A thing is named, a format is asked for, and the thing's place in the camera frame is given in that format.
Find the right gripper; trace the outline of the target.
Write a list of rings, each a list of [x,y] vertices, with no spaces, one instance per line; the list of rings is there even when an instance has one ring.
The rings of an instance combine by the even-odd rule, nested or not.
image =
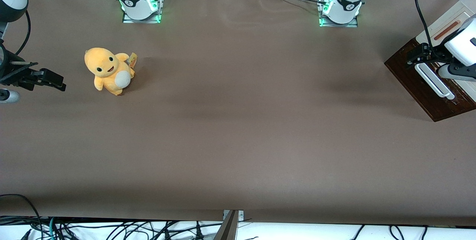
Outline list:
[[[66,91],[64,77],[46,68],[40,70],[31,69],[38,65],[37,62],[13,62],[10,63],[10,51],[0,42],[0,82],[1,84],[15,83],[29,91],[34,91],[36,86],[48,86],[59,91]]]

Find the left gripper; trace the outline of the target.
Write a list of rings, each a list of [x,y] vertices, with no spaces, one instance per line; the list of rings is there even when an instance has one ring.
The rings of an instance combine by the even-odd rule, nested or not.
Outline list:
[[[452,56],[447,50],[465,66],[476,63],[476,19],[471,17],[463,22],[462,26],[455,31],[445,46],[437,45],[430,47],[428,43],[422,43],[413,49],[413,55],[407,55],[409,65],[428,63],[450,63]]]

